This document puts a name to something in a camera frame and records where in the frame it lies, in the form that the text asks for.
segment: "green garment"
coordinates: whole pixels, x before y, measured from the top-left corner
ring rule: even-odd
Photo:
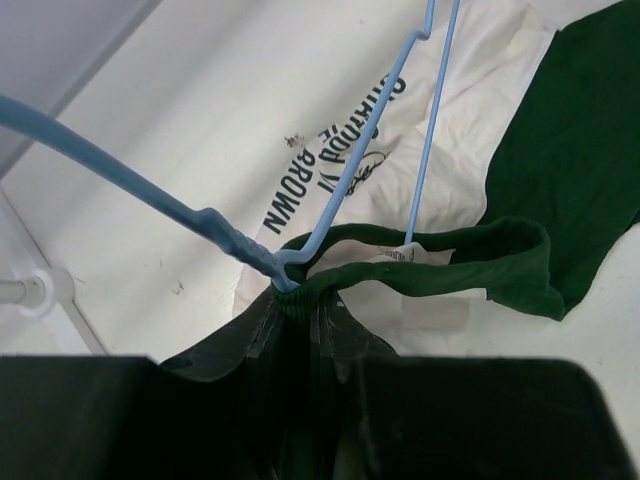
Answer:
[[[341,240],[404,240],[372,225],[333,227],[309,264],[287,269],[302,285],[276,292],[278,303],[304,318],[323,291],[378,280],[414,297],[486,288],[490,300],[561,320],[640,219],[639,119],[640,0],[627,0],[556,34],[491,161],[480,224],[415,236],[430,252],[456,249],[450,265],[354,263],[305,281]]]
[[[491,224],[538,222],[566,314],[640,210],[640,1],[558,33],[489,166]],[[478,259],[457,252],[453,262]]]

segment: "clothing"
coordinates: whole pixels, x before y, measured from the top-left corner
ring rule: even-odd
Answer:
[[[307,238],[308,235],[298,237],[285,248],[300,249]],[[411,252],[410,257],[400,256],[404,261],[393,255],[398,250],[391,250],[385,252],[384,260],[350,262],[307,279],[309,268],[330,247],[344,240],[395,247],[402,245],[404,232],[375,225],[332,227],[314,259],[287,268],[289,278],[301,286],[291,293],[280,293],[274,288],[276,301],[288,316],[304,320],[326,290],[342,290],[364,281],[384,283],[411,297],[480,287],[486,288],[492,299],[521,312],[556,319],[564,314],[562,297],[549,286],[549,238],[544,228],[530,220],[504,217],[488,225],[453,232],[417,234],[415,243],[405,246],[405,251]],[[422,252],[453,249],[460,257],[473,260],[450,265],[418,263],[414,255],[420,249]]]
[[[517,221],[534,220],[543,230],[549,228],[551,263],[546,271],[550,275],[547,287],[555,292],[552,294],[554,308],[544,310],[539,305],[519,305],[517,298],[522,295],[522,288],[516,285],[511,289],[505,287],[499,294],[492,289],[487,293],[489,299],[519,311],[561,319],[584,297],[604,254],[632,224],[638,212],[632,185],[640,172],[636,171],[637,162],[632,154],[633,121],[630,119],[635,114],[635,105],[640,103],[635,101],[635,93],[626,91],[629,88],[602,84],[607,83],[607,78],[613,78],[618,80],[618,85],[633,88],[640,80],[635,78],[636,72],[640,72],[636,66],[640,60],[640,51],[635,46],[638,42],[630,40],[637,37],[635,25],[640,12],[637,2],[624,2],[569,26],[556,35],[538,70],[539,59],[552,37],[548,18],[543,19],[539,14],[544,2],[534,2],[536,9],[522,3],[507,3],[509,8],[499,1],[469,2],[461,11],[462,22],[454,37],[417,231],[458,235],[460,228],[478,223],[493,225],[507,216],[516,216]],[[575,6],[583,11],[584,5]],[[422,44],[422,48],[427,49],[429,43]],[[621,55],[611,55],[612,51]],[[431,57],[439,61],[439,53]],[[620,58],[630,60],[616,63]],[[407,70],[405,76],[403,71],[405,88],[398,92],[394,102],[405,98],[405,94],[406,98],[412,95],[411,72]],[[527,91],[534,73],[535,79]],[[596,92],[604,95],[602,101],[593,100]],[[522,106],[518,108],[523,97]],[[622,116],[616,113],[619,111],[623,112]],[[393,112],[397,118],[403,118],[396,110]],[[396,130],[394,135],[386,135],[386,129],[381,123],[379,137],[386,140],[382,142],[383,147],[392,150],[388,154],[383,152],[385,159],[379,165],[362,167],[369,170],[356,176],[360,183],[354,185],[352,195],[345,199],[336,223],[364,222],[395,230],[406,228],[426,120],[402,134]],[[616,150],[621,155],[611,161],[620,168],[611,169],[602,158]],[[308,148],[302,155],[309,164],[309,159],[314,157]],[[598,179],[606,179],[604,185]],[[619,202],[620,190],[624,194]],[[326,200],[321,201],[322,197],[315,195],[313,198],[314,207],[304,210],[304,218],[292,216],[291,224],[286,225],[280,237],[285,238],[294,231],[302,233],[298,228],[305,223],[308,224],[306,231],[315,225]],[[601,225],[599,222],[604,222],[603,228],[597,228],[596,234],[589,236],[596,230],[593,225]],[[270,237],[272,235],[263,229],[258,240],[272,248],[270,241],[275,240]],[[468,265],[486,262],[488,258],[493,261],[502,255],[508,257],[510,254],[504,250],[502,240],[498,240],[487,240],[487,249],[457,248],[455,253],[450,252],[451,262]],[[378,243],[378,246],[373,249],[359,246],[355,249],[360,250],[358,255],[354,255],[353,245],[328,252],[320,262],[322,268],[351,263],[363,253],[370,257],[379,255],[383,244],[375,240],[369,243]],[[313,278],[308,282],[319,281]],[[462,297],[483,297],[483,286],[478,283],[461,282],[457,288],[446,290],[464,291]],[[247,292],[255,295],[262,286],[264,283],[258,285],[243,274],[236,311],[246,303],[243,298],[250,298]],[[441,300],[438,297],[420,299],[408,308],[411,302],[403,296],[408,295],[406,292],[402,289],[394,293],[378,282],[366,282],[344,290],[341,296],[356,318],[367,318],[367,326],[375,325],[378,320],[399,321],[406,318],[409,310],[422,317],[443,314],[442,310],[434,310],[434,302]],[[434,290],[425,294],[433,295]]]

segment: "wire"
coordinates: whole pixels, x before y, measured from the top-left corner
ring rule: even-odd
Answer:
[[[217,210],[193,210],[104,150],[42,112],[0,95],[0,125],[22,133],[75,160],[220,249],[271,277],[279,290],[298,285],[289,280],[284,263],[262,245],[236,230]]]
[[[382,116],[382,112],[384,111],[384,107],[391,96],[393,91],[393,87],[395,86],[398,77],[400,76],[400,72],[402,71],[402,67],[404,66],[407,57],[409,56],[409,52],[413,48],[413,45],[417,40],[427,40],[431,36],[431,29],[433,26],[433,13],[435,10],[435,0],[429,0],[427,3],[427,11],[425,14],[424,28],[422,30],[413,31],[402,47],[398,58],[396,59],[393,67],[391,68],[391,72],[389,73],[389,77],[386,80],[384,87],[382,88],[382,92],[376,101],[375,106],[373,107],[373,111],[367,120],[367,123],[362,130],[361,136],[356,142],[353,153],[347,162],[344,172],[340,176],[340,180],[336,185],[335,190],[331,194],[331,198],[327,203],[318,224],[313,229],[311,236],[305,243],[304,247],[301,250],[280,250],[275,253],[276,257],[282,260],[285,264],[294,264],[300,265],[308,262],[313,258],[313,256],[318,252],[324,237],[327,235],[329,231],[329,227],[331,227],[331,223],[344,200],[344,196],[347,193],[349,186],[351,185],[351,179],[355,175],[360,161],[362,160],[362,156],[364,155],[369,142],[371,141],[371,137],[373,136],[373,132],[375,131],[378,121]]]
[[[429,163],[429,154],[431,153],[431,145],[433,144],[433,134],[436,128],[436,118],[438,116],[438,108],[440,107],[440,98],[442,97],[442,87],[444,85],[444,76],[447,72],[449,63],[449,54],[451,53],[451,44],[453,43],[453,31],[456,27],[456,19],[458,17],[458,9],[460,8],[460,0],[453,2],[451,7],[451,18],[449,27],[447,28],[447,37],[444,42],[444,50],[442,52],[442,60],[440,61],[440,70],[438,71],[438,80],[436,89],[433,94],[433,103],[431,104],[431,114],[429,115],[429,126],[427,127],[427,138],[422,150],[422,158],[420,160],[420,170],[418,171],[418,181],[416,182],[416,190],[413,194],[413,203],[411,205],[411,213],[409,214],[409,226],[404,238],[404,244],[411,243],[413,240],[413,232],[416,228],[416,218],[418,209],[420,208],[420,197],[422,195],[422,187],[427,174],[427,165]]]

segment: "hanger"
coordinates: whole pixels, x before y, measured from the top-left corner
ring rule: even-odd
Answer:
[[[415,228],[415,218],[433,140],[435,119],[442,94],[444,75],[451,50],[453,30],[459,4],[460,0],[454,0],[451,10],[451,20],[447,31],[440,72],[438,74],[431,108],[427,139],[420,164],[418,184],[416,185],[416,193],[410,215],[410,229],[407,231],[407,243],[411,241]],[[298,265],[306,263],[318,251],[344,200],[351,179],[358,169],[369,141],[373,136],[373,132],[380,120],[380,116],[384,111],[384,107],[392,93],[393,86],[409,56],[409,52],[417,40],[427,40],[431,36],[434,10],[435,0],[429,0],[424,28],[412,32],[405,41],[361,136],[354,146],[353,153],[345,166],[345,170],[340,176],[340,180],[325,210],[322,212],[318,224],[313,229],[311,236],[301,250],[280,250],[271,253],[259,243],[236,230],[217,210],[213,208],[194,210],[188,207],[57,120],[28,105],[2,95],[0,95],[0,125],[37,140],[75,160],[85,168],[88,168],[105,180],[122,188],[180,225],[216,244],[227,255],[231,255],[237,260],[258,270],[263,275],[270,277],[274,286],[279,291],[290,292],[298,287],[298,284],[287,277],[285,266],[287,264]]]

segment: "white fabric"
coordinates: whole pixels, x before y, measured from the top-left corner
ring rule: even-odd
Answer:
[[[528,0],[559,30],[621,0]]]
[[[449,231],[480,220],[486,208],[484,184],[489,162],[555,28],[562,24],[558,20],[571,14],[573,20],[578,19],[585,11],[596,9],[596,4],[607,1],[590,1],[588,8],[568,0],[553,4],[553,8],[544,0],[532,3],[536,8],[518,1],[463,2],[416,231]],[[354,177],[354,192],[345,198],[335,224],[371,223],[406,229],[446,27],[446,22],[439,24],[429,41],[414,47],[394,88],[394,98],[380,120],[379,135],[369,145],[368,156]],[[322,132],[292,161],[287,174],[290,178],[283,176],[281,196],[276,201],[282,203],[283,194],[293,201],[288,202],[288,209],[281,205],[278,211],[274,204],[269,207],[257,236],[261,244],[277,250],[291,238],[313,229],[350,151],[334,151],[332,156],[330,150],[348,146],[340,140],[341,133],[353,132],[349,126],[362,120],[366,113],[362,106],[373,106],[379,88],[374,88],[363,104],[354,101],[358,107],[349,120]],[[320,268],[380,253],[359,250],[361,246],[354,248],[348,243],[328,252]],[[236,291],[234,315],[242,312],[267,285],[267,278],[245,268]],[[356,318],[379,335],[395,337],[394,345],[398,347],[401,342],[397,341],[397,333],[406,329],[464,327],[469,299],[484,298],[484,292],[408,299],[377,282],[365,282],[343,290],[341,296]]]

